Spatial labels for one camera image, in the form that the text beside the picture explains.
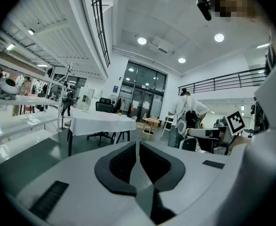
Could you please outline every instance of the security camera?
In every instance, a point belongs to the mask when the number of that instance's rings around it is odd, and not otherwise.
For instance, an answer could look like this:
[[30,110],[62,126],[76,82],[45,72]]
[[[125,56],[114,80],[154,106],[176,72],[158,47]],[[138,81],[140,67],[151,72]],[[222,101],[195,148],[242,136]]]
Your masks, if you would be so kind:
[[212,16],[211,16],[211,11],[210,11],[210,4],[207,0],[197,0],[196,4],[199,8],[199,10],[202,12],[204,15],[205,19],[207,21],[210,21]]

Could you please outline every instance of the floor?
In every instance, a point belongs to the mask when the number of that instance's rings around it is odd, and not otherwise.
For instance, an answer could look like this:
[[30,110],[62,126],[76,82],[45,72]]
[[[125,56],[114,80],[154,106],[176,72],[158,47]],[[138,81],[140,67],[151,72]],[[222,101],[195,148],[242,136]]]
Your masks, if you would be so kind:
[[[7,106],[5,110],[0,108],[0,118],[11,116],[11,112],[12,106]],[[54,107],[49,107],[47,112],[57,115],[57,109]],[[70,121],[70,117],[64,118],[64,123],[67,121]],[[139,136],[142,126],[143,123],[137,122],[137,129],[130,132],[131,141],[147,140],[145,134],[142,133],[141,136]],[[51,138],[30,147],[22,153],[0,164],[0,182],[2,183],[3,188],[11,195],[16,196],[28,183],[68,156],[68,130],[62,130],[60,128],[60,132],[57,133],[56,127],[57,123],[46,124],[46,130],[53,133]],[[44,129],[44,126],[13,135],[10,137],[10,140],[17,139],[31,133],[32,131],[41,129]],[[154,135],[151,137],[150,141],[156,141],[167,145],[168,132],[166,131],[161,138],[162,130],[163,127],[154,128]],[[2,140],[0,145],[7,142],[7,140],[8,139]],[[127,141],[127,135],[125,135],[125,140],[121,137],[119,142],[123,141]],[[102,138],[100,146],[98,146],[98,142],[99,137],[91,137],[89,140],[87,140],[86,136],[73,137],[72,155],[111,145],[110,139],[108,138]]]

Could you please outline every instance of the railing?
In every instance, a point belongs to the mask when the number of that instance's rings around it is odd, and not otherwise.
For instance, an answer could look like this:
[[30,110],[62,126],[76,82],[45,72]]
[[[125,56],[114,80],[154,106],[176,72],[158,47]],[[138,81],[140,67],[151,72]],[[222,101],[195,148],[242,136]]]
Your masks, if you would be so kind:
[[220,89],[260,86],[265,78],[264,68],[252,69],[180,86],[179,95],[183,88],[186,88],[190,93],[199,93]]
[[95,23],[97,27],[98,38],[107,67],[110,65],[108,48],[106,45],[105,32],[103,27],[102,0],[92,0]]

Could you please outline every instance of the white shelf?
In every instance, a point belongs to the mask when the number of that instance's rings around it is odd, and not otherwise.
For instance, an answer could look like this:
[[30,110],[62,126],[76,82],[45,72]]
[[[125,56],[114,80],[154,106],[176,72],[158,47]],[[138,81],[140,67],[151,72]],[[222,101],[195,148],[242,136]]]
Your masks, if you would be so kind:
[[54,81],[54,80],[52,80],[48,77],[44,77],[44,76],[39,75],[37,73],[26,70],[22,67],[19,67],[19,66],[15,65],[11,62],[8,62],[4,59],[1,59],[1,58],[0,58],[0,67],[5,67],[5,68],[8,68],[9,70],[20,72],[21,74],[23,74],[25,76],[40,79],[41,81],[50,82],[50,83],[55,84],[55,85],[63,86],[62,83],[56,82],[56,81]]
[[58,105],[58,102],[43,97],[16,96],[15,100],[0,99],[0,105]]
[[44,112],[0,119],[0,140],[57,120],[58,117],[50,116]]
[[0,164],[51,136],[49,131],[38,130],[0,145]]

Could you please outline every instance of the ceiling light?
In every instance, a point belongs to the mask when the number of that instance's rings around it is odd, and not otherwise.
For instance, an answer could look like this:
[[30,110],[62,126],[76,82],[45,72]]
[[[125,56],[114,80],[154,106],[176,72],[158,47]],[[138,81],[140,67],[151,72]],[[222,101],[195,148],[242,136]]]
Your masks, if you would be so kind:
[[34,35],[35,31],[33,29],[29,29],[28,33],[30,33],[31,35]]
[[139,43],[139,44],[146,44],[147,41],[146,41],[145,38],[138,38],[138,43]]
[[14,47],[15,45],[12,43],[11,45],[9,45],[6,49],[7,50],[12,50],[12,48]]
[[186,62],[186,59],[184,58],[179,58],[179,62],[182,64],[182,63],[185,63]]
[[258,46],[257,48],[267,47],[268,45],[269,45],[269,43],[267,43],[267,44],[263,44],[263,45]]
[[224,36],[221,33],[218,33],[214,37],[215,41],[222,42],[224,40]]

